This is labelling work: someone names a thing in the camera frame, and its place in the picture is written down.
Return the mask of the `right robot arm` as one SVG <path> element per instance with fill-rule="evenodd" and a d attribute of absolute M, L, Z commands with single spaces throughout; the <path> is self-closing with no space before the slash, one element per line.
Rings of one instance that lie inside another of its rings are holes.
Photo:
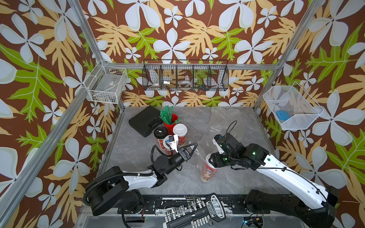
<path fill-rule="evenodd" d="M 266 175 L 291 192 L 291 195 L 268 194 L 251 190 L 245 198 L 249 212 L 276 211 L 301 219 L 310 228 L 330 228 L 336 217 L 339 191 L 316 184 L 280 162 L 268 150 L 251 143 L 244 146 L 229 133 L 216 135 L 213 144 L 218 152 L 208 157 L 214 168 L 251 169 Z"/>

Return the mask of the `clear plastic carrier bag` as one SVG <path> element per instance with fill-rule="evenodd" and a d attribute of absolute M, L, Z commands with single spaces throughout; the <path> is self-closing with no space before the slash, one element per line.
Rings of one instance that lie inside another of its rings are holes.
<path fill-rule="evenodd" d="M 211 182 L 221 172 L 222 168 L 215 168 L 209 159 L 212 153 L 207 153 L 202 146 L 197 146 L 192 157 L 183 166 L 183 177 L 191 179 L 190 182 Z"/>

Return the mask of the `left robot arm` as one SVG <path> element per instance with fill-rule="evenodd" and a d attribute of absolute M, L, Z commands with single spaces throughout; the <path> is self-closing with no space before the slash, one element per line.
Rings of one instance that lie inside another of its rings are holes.
<path fill-rule="evenodd" d="M 192 158 L 197 146 L 198 143 L 191 143 L 175 154 L 166 155 L 154 145 L 150 154 L 152 164 L 147 171 L 124 172 L 114 166 L 86 187 L 83 203 L 91 207 L 94 216 L 98 216 L 113 208 L 119 200 L 129 198 L 130 192 L 136 195 L 138 189 L 159 187 L 167 180 L 168 174 L 181 170 L 180 167 Z"/>

